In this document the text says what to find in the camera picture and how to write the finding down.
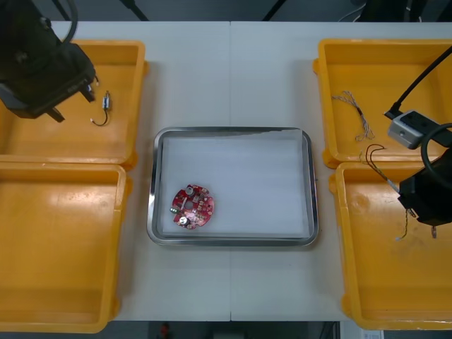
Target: floor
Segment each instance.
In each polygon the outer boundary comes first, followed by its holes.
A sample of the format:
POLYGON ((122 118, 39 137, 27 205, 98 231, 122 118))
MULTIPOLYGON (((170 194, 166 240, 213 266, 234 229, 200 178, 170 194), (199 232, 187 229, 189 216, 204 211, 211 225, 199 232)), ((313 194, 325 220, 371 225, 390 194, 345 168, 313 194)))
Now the floor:
MULTIPOLYGON (((173 21, 258 21, 267 14, 276 0, 136 0, 149 20, 173 21)), ((51 20, 62 20, 51 1, 35 0, 41 12, 51 20)), ((274 15, 274 21, 338 21, 359 8, 363 0, 287 0, 274 15)), ((422 15, 423 21, 435 21, 448 0, 430 0, 422 15)), ((76 0, 79 20, 135 21, 135 15, 120 0, 76 0)), ((344 21, 352 21, 357 14, 344 21)), ((161 323, 145 321, 113 321, 95 335, 48 333, 0 333, 0 339, 150 339, 158 338, 161 323)), ((212 338, 213 331, 247 332, 248 338, 310 339, 318 338, 321 322, 286 323, 171 323, 174 339, 212 338)), ((385 339, 442 339, 447 332, 391 331, 385 339)))
MULTIPOLYGON (((152 321, 113 321, 102 332, 92 335, 0 333, 0 339, 156 339, 159 338, 161 326, 162 323, 152 321)), ((214 333, 219 332, 246 333, 247 339, 314 339, 320 336, 322 326, 322 322, 169 324, 172 339, 211 339, 214 333)))
MULTIPOLYGON (((62 20, 50 0, 34 0, 51 20, 62 20)), ((135 21, 120 0, 75 0, 82 21, 135 21)), ((260 21, 276 0, 136 0, 152 21, 260 21)), ((359 8, 363 0, 287 0, 274 21, 338 21, 359 8)), ((436 21, 448 0, 429 0, 423 21, 436 21)), ((344 21, 352 21, 356 15, 344 21)))

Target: yellow plastic bin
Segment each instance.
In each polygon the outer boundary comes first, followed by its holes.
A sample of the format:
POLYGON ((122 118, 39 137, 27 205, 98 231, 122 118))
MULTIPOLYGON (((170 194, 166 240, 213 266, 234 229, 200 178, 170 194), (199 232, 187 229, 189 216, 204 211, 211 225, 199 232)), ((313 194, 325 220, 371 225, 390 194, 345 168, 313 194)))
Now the yellow plastic bin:
MULTIPOLYGON (((385 150, 374 161, 420 161, 419 150, 408 150, 388 137, 391 120, 384 116, 408 86, 452 40, 323 40, 314 71, 319 78, 326 149, 323 161, 331 168, 342 162, 359 162, 370 143, 385 150), (357 142, 362 123, 357 110, 332 95, 350 91, 361 107, 375 138, 357 142)), ((415 109, 439 124, 452 121, 452 58, 434 69, 403 102, 403 112, 415 109)), ((444 152, 429 144, 432 160, 444 152)))
POLYGON ((44 114, 21 119, 0 102, 0 162, 70 162, 123 165, 136 163, 135 140, 143 76, 147 71, 145 47, 137 41, 76 41, 95 66, 100 85, 93 83, 96 101, 80 94, 57 108, 66 118, 58 123, 44 114), (112 108, 106 126, 102 97, 109 91, 112 108))
MULTIPOLYGON (((419 162, 378 163, 398 183, 419 162)), ((452 228, 408 216, 398 194, 369 166, 345 162, 330 178, 345 282, 344 312, 368 329, 452 329, 452 228)))
POLYGON ((101 331, 117 312, 118 165, 0 162, 0 331, 101 331))

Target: white table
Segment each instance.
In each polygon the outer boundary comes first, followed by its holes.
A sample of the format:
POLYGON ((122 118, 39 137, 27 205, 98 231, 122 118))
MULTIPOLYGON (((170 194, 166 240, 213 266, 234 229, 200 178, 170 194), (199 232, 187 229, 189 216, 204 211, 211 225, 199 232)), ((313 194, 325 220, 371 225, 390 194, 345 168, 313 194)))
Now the white table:
MULTIPOLYGON (((68 24, 55 23, 59 35, 68 24)), ((451 38, 448 23, 80 23, 76 38, 141 40, 145 79, 123 224, 118 320, 339 321, 343 277, 332 171, 312 61, 326 37, 451 38), (169 248, 146 233, 151 143, 168 126, 293 126, 314 147, 318 241, 309 248, 169 248)))

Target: metal frame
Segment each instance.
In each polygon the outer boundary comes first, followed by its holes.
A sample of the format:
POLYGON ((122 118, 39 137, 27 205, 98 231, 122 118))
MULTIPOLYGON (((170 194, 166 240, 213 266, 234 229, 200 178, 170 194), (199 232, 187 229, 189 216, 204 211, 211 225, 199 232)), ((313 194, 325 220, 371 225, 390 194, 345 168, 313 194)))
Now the metal frame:
POLYGON ((163 139, 170 135, 178 136, 217 136, 217 135, 243 135, 264 133, 270 131, 298 130, 295 128, 278 127, 179 127, 163 129, 155 137, 153 150, 153 173, 150 184, 148 223, 149 237, 159 245, 185 245, 185 246, 306 246, 312 243, 319 234, 317 213, 316 180, 314 163, 312 159, 311 139, 302 132, 302 153, 304 172, 304 192, 306 194, 307 213, 309 221, 308 238, 261 238, 261 237, 193 237, 193 236, 165 236, 157 227, 158 211, 160 207, 159 192, 162 165, 163 139))

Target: circular circuit board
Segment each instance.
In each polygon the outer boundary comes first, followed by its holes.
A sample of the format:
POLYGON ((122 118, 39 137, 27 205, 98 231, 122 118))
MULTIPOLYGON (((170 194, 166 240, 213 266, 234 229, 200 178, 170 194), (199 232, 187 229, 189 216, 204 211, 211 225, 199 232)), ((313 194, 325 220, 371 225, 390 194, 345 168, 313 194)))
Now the circular circuit board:
POLYGON ((177 192, 172 201, 173 221, 188 230, 204 226, 213 214, 214 202, 209 191, 201 186, 188 185, 177 192))

